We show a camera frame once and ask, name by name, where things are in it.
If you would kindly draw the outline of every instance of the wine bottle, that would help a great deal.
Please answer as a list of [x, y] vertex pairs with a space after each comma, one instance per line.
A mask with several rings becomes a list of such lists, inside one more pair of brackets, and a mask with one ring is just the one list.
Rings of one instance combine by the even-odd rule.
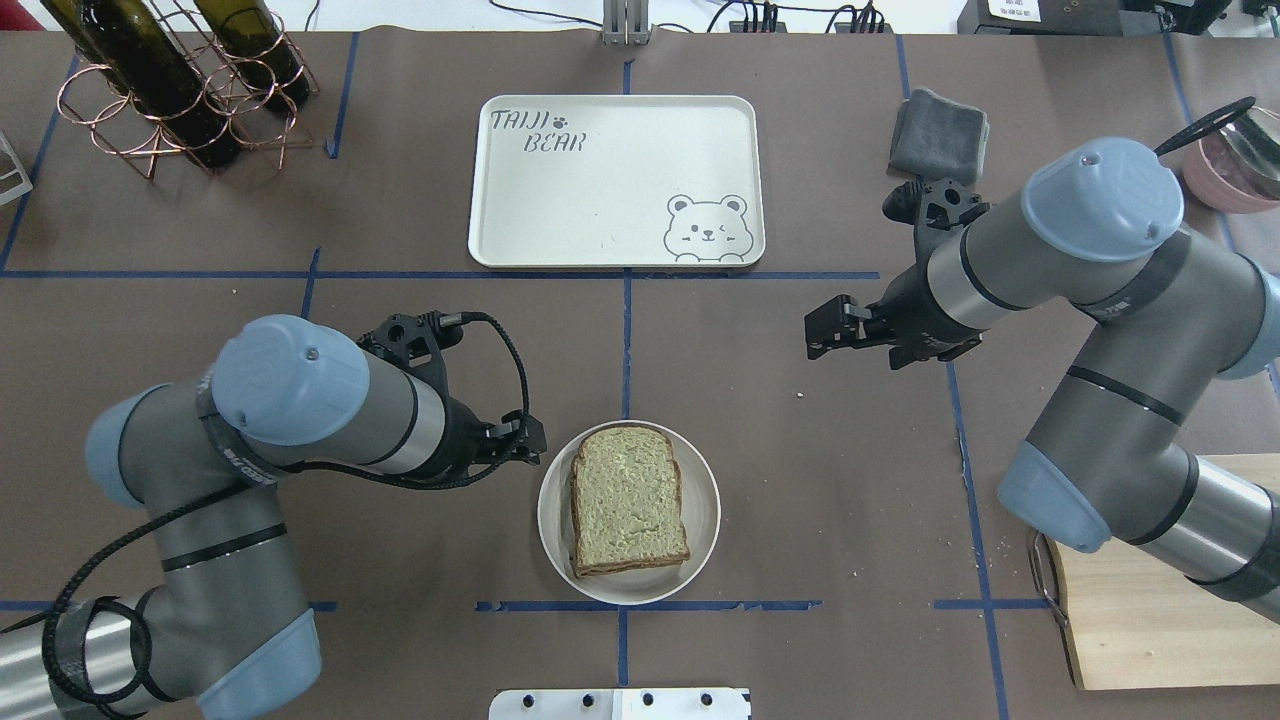
[[[274, 74], [280, 91], [289, 96], [294, 108], [301, 108], [307, 101], [311, 83], [302, 72], [302, 63], [280, 40], [280, 31], [262, 0], [196, 0], [196, 8], [209, 20], [209, 27], [228, 53], [257, 60], [237, 63], [241, 77], [251, 90], [269, 91]], [[289, 104], [279, 95], [268, 99], [266, 106], [280, 114], [291, 110]]]
[[142, 0], [77, 0], [81, 28], [93, 50], [133, 91], [140, 111], [160, 120], [168, 136], [206, 168], [236, 159], [241, 146], [218, 102], [187, 59], [160, 29]]
[[[40, 4], [49, 10], [49, 14], [54, 17], [59, 26], [76, 44], [76, 50], [79, 51], [81, 58], [84, 58], [95, 65], [105, 65], [106, 60], [93, 50], [88, 38], [84, 37], [84, 31], [79, 27], [79, 14], [76, 12], [76, 0], [40, 0]], [[106, 82], [111, 85], [111, 88], [120, 95], [128, 95], [128, 88], [120, 82], [120, 78], [115, 76], [111, 70], [101, 70]]]

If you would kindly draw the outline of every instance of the blue joint cap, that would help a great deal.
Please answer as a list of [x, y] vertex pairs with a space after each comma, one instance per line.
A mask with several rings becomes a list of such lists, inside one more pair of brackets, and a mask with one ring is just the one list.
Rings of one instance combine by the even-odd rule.
[[296, 315], [244, 325], [218, 354], [214, 405], [230, 425], [270, 445], [319, 442], [369, 395], [369, 361], [347, 336]]
[[142, 501], [129, 492], [120, 471], [120, 442], [124, 438], [124, 427], [129, 424], [129, 418], [142, 398], [166, 384], [147, 388], [115, 404], [93, 420], [93, 427], [84, 438], [84, 465], [88, 466], [88, 475], [102, 488], [106, 497], [125, 507], [142, 507]]
[[1238, 380], [1257, 374], [1267, 363], [1280, 356], [1280, 279], [1262, 269], [1253, 258], [1244, 258], [1262, 278], [1262, 325], [1249, 350], [1234, 365], [1217, 374], [1224, 380]]
[[1021, 208], [1036, 234], [1057, 250], [1123, 263], [1174, 234], [1183, 222], [1183, 190], [1146, 145], [1102, 137], [1037, 170]]
[[307, 609], [196, 697], [206, 720], [250, 720], [298, 697], [320, 676], [320, 638]]
[[1088, 498], [1029, 442], [1018, 448], [996, 495], [1028, 525], [1080, 552], [1097, 552], [1111, 538]]

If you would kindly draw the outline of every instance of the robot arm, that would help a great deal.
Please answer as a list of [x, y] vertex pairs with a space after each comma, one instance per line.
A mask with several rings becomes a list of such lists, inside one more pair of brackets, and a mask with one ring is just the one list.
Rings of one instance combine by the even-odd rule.
[[448, 395], [442, 347], [475, 319], [492, 320], [393, 315], [357, 345], [301, 318], [261, 318], [205, 378], [104, 413], [87, 441], [91, 474], [154, 523], [175, 518], [155, 530], [165, 583], [0, 635], [0, 717], [129, 717], [196, 697], [210, 720], [247, 720], [310, 687], [320, 648], [276, 480], [326, 466], [461, 487], [488, 474], [467, 475], [474, 462], [536, 464], [545, 450], [527, 391], [497, 427]]
[[950, 360], [1010, 313], [1061, 296], [1098, 327], [1005, 475], [1001, 502], [1084, 552], [1115, 536], [1280, 623], [1276, 497], [1172, 445], [1215, 378], [1280, 354], [1280, 282], [1183, 227], [1181, 190], [1147, 147], [1092, 141], [993, 209], [952, 182], [886, 201], [916, 264], [878, 302], [805, 318], [810, 359], [888, 345], [893, 369]]

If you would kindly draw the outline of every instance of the red object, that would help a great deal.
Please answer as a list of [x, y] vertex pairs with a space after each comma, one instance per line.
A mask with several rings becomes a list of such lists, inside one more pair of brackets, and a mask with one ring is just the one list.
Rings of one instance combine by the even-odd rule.
[[45, 29], [18, 0], [0, 0], [0, 29]]

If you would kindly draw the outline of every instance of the bear face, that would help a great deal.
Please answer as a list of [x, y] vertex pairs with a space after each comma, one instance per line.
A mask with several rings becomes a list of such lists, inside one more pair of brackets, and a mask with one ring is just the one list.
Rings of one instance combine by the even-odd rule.
[[726, 195], [719, 202], [694, 202], [687, 195], [667, 201], [671, 224], [662, 238], [676, 261], [744, 260], [755, 246], [746, 229], [746, 201]]

